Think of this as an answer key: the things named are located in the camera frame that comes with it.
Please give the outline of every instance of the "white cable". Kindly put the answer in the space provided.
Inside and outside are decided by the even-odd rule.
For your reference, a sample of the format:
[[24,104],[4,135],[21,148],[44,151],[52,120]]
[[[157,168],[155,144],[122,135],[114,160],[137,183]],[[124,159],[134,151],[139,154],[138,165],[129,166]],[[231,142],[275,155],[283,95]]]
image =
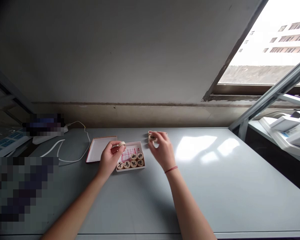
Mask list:
[[62,161],[62,162],[78,162],[78,161],[80,161],[80,160],[83,158],[83,156],[86,154],[87,150],[89,149],[90,144],[91,144],[91,140],[90,140],[90,138],[89,138],[88,132],[86,131],[86,126],[85,126],[82,122],[80,122],[80,121],[75,121],[75,122],[73,122],[73,123],[76,123],[76,122],[81,123],[81,124],[84,126],[84,129],[83,129],[83,130],[84,130],[85,133],[87,133],[87,137],[88,137],[88,139],[89,139],[89,145],[88,145],[86,151],[85,151],[85,152],[83,153],[83,155],[81,156],[81,158],[78,159],[78,160],[75,160],[75,161],[66,161],[66,160],[62,160],[62,159],[59,158],[59,151],[60,151],[61,145],[63,144],[63,141],[64,141],[65,139],[62,139],[62,140],[57,141],[57,142],[52,146],[52,148],[51,148],[48,152],[46,152],[45,154],[43,154],[41,157],[44,157],[45,155],[47,155],[49,152],[52,151],[52,149],[54,149],[54,147],[55,147],[59,142],[62,142],[62,143],[59,145],[59,148],[58,148],[58,151],[57,151],[57,157],[58,157],[58,159],[59,159],[60,161]]
[[11,153],[9,153],[6,157],[10,157],[16,150],[13,150]]
[[91,140],[90,140],[90,138],[89,138],[89,134],[88,134],[88,132],[86,131],[86,127],[84,126],[84,131],[87,133],[87,136],[88,136],[88,139],[89,139],[89,145],[88,145],[88,147],[87,147],[87,149],[84,151],[84,153],[83,153],[83,155],[81,156],[81,158],[79,158],[78,160],[75,160],[75,161],[66,161],[66,160],[62,160],[62,159],[60,159],[59,158],[59,150],[60,150],[60,148],[61,148],[61,145],[62,145],[62,143],[60,144],[60,146],[59,146],[59,149],[58,149],[58,151],[57,151],[57,157],[59,158],[59,160],[60,161],[62,161],[62,162],[78,162],[78,161],[80,161],[82,158],[83,158],[83,156],[86,154],[86,152],[88,151],[88,149],[89,149],[89,147],[90,147],[90,143],[91,143]]
[[52,151],[52,149],[54,149],[54,147],[59,143],[59,142],[62,142],[62,141],[64,141],[65,139],[61,139],[61,140],[59,140],[58,142],[56,142],[53,146],[52,146],[52,148],[50,148],[50,150],[48,151],[48,152],[46,152],[45,154],[43,154],[42,156],[40,156],[40,157],[44,157],[45,155],[47,155],[49,152],[51,152]]
[[291,111],[291,110],[300,111],[300,109],[282,109],[282,110],[278,110],[278,111],[274,111],[274,112],[271,112],[271,113],[262,115],[262,116],[260,116],[260,117],[256,117],[256,118],[254,118],[253,120],[255,120],[255,119],[257,119],[257,118],[263,118],[264,116],[268,116],[268,115],[270,115],[270,114],[272,114],[272,113],[283,112],[283,111]]

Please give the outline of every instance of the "gray table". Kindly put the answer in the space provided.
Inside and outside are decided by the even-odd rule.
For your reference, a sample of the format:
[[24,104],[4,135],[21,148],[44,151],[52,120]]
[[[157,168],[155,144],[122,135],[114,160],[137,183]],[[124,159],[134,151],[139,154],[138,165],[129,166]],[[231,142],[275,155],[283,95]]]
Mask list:
[[[88,213],[77,239],[180,239],[168,181],[147,147],[145,128],[88,129],[90,138],[117,135],[141,141],[146,168],[113,172]],[[177,165],[217,238],[300,237],[300,190],[225,128],[154,128],[165,131]],[[88,144],[83,129],[42,143],[41,156],[66,139],[60,158],[79,159]],[[56,156],[57,147],[47,156]],[[99,163],[59,167],[58,206],[47,229],[93,178]],[[16,229],[13,239],[35,239],[45,230]]]

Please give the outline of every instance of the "power cord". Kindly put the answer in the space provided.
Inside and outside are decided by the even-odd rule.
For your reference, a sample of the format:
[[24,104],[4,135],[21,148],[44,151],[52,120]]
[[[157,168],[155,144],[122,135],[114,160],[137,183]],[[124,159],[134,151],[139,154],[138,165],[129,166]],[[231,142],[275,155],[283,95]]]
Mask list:
[[61,145],[63,144],[63,141],[64,141],[65,139],[61,139],[61,140],[57,141],[57,142],[52,146],[52,148],[50,148],[50,150],[49,150],[48,152],[46,152],[45,154],[43,154],[41,157],[44,157],[45,155],[47,155],[49,152],[51,152],[51,151],[55,148],[55,146],[56,146],[59,142],[61,142],[61,144],[60,144],[60,146],[59,146],[59,148],[58,148],[58,151],[57,151],[57,157],[58,157],[59,161],[62,161],[62,162],[78,162],[78,161],[80,161],[80,160],[83,158],[83,156],[86,154],[87,150],[89,149],[90,144],[91,144],[91,140],[90,140],[90,138],[89,138],[88,132],[86,131],[86,126],[85,126],[82,122],[80,122],[80,121],[75,121],[75,122],[73,122],[73,123],[67,124],[67,126],[70,126],[71,124],[74,124],[74,123],[76,123],[76,122],[81,123],[81,124],[84,126],[84,129],[83,129],[83,130],[84,130],[85,133],[87,133],[87,137],[88,137],[88,139],[89,139],[89,145],[88,145],[87,149],[85,150],[85,152],[83,153],[83,155],[81,156],[81,158],[79,158],[78,160],[75,160],[75,161],[66,161],[66,160],[62,160],[62,159],[59,158],[59,151],[60,151]]
[[291,111],[291,110],[300,111],[300,109],[283,109],[283,110],[278,110],[278,111],[274,111],[274,112],[271,112],[271,113],[262,115],[262,116],[260,116],[260,117],[253,118],[252,120],[256,120],[257,118],[258,118],[258,119],[259,119],[259,118],[263,118],[263,117],[268,116],[268,115],[270,115],[270,114],[272,114],[272,113],[283,112],[283,111]]

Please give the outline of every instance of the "concrete wall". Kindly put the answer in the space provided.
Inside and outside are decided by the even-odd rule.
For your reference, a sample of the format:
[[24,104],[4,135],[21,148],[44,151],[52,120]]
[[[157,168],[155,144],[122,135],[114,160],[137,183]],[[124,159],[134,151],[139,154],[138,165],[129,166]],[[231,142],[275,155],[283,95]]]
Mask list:
[[[201,99],[260,1],[9,1],[0,70],[38,112],[67,122],[228,126],[243,109]],[[158,103],[196,106],[147,105]]]
[[219,83],[275,84],[293,68],[294,66],[228,66]]

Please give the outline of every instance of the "cardboard box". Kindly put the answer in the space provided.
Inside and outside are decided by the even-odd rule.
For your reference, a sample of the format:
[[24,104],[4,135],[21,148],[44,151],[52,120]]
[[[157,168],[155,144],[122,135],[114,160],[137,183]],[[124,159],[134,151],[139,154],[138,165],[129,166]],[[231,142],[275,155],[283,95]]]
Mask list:
[[[117,136],[110,136],[110,137],[100,137],[100,138],[94,138],[91,141],[91,145],[89,148],[88,156],[86,159],[86,163],[93,163],[98,162],[101,160],[101,154],[107,144],[110,141],[116,141]],[[141,142],[130,142],[126,143],[126,150],[123,152],[121,157],[118,159],[118,162],[125,162],[125,161],[131,161],[130,157],[132,153],[142,153],[143,154],[143,166],[142,167],[135,167],[135,168],[128,168],[128,169],[121,169],[118,170],[116,167],[117,172],[124,172],[124,171],[130,171],[130,170],[137,170],[137,169],[143,169],[146,167],[146,161],[145,156],[142,150]]]
[[130,143],[126,143],[126,150],[123,152],[123,154],[121,155],[121,157],[118,159],[118,162],[126,162],[126,161],[131,161],[130,157],[133,153],[142,153],[143,154],[143,166],[142,167],[135,167],[135,168],[128,168],[128,169],[117,169],[117,172],[125,172],[125,171],[131,171],[131,170],[137,170],[137,169],[143,169],[146,167],[146,161],[145,161],[145,156],[142,150],[142,145],[141,142],[130,142]]
[[101,154],[110,141],[116,141],[117,136],[94,138],[91,141],[86,163],[98,162]]

